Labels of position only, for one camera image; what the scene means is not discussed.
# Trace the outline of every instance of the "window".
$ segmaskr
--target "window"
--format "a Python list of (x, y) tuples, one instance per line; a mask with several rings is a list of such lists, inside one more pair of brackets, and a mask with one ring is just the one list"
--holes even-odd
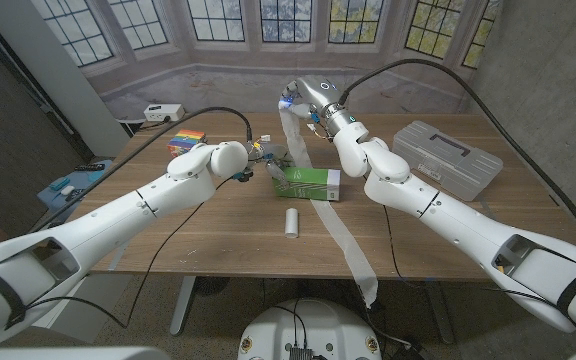
[(188, 0), (199, 41), (244, 41), (239, 0)]
[(420, 0), (406, 47), (443, 59), (459, 23), (464, 0)]
[(333, 0), (329, 43), (374, 43), (382, 0)]
[(498, 8), (499, 0), (488, 0), (484, 15), (482, 16), (481, 21), (479, 21), (477, 32), (473, 36), (466, 57), (464, 58), (464, 66), (476, 69), (479, 65), (479, 58), (481, 57), (481, 53), (484, 51), (486, 39), (488, 39), (488, 34), (490, 34), (492, 24), (495, 22), (495, 18), (497, 17)]
[(112, 56), (85, 0), (32, 0), (77, 66)]
[(152, 0), (108, 0), (133, 50), (168, 42)]
[(260, 0), (264, 42), (310, 42), (311, 0)]

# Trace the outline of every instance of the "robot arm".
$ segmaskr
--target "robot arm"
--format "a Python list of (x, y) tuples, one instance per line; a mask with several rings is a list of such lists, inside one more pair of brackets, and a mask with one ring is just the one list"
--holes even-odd
[(210, 199), (210, 172), (228, 178), (242, 171), (248, 152), (238, 142), (201, 144), (168, 164), (167, 173), (79, 219), (0, 243), (0, 342), (52, 309), (105, 255), (157, 218)]
[(322, 121), (344, 172), (352, 177), (370, 172), (364, 191), (371, 200), (417, 217), (479, 264), (502, 289), (556, 305), (509, 295), (550, 325), (575, 330), (576, 246), (491, 220), (411, 174), (405, 160), (381, 139), (368, 139), (365, 126), (337, 104), (340, 92), (327, 79), (299, 78), (282, 96), (290, 103), (302, 97)]

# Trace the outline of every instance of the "colorful box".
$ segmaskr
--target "colorful box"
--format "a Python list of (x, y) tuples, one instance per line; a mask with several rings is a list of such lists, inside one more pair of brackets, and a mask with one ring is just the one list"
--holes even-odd
[(277, 196), (339, 201), (340, 170), (288, 167), (284, 169), (288, 187), (272, 179)]
[(200, 142), (205, 142), (206, 134), (201, 131), (179, 130), (172, 140), (168, 142), (168, 150), (172, 157), (185, 154)]

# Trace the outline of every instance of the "green and white box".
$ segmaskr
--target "green and white box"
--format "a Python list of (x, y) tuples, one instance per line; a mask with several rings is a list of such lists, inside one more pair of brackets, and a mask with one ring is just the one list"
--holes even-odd
[(339, 201), (340, 170), (288, 167), (284, 169), (288, 187), (272, 179), (277, 196)]

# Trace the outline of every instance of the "paper towel roll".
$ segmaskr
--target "paper towel roll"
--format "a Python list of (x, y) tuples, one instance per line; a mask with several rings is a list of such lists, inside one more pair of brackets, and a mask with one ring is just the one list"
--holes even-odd
[(299, 236), (299, 220), (297, 209), (290, 208), (286, 210), (286, 237), (296, 238)]

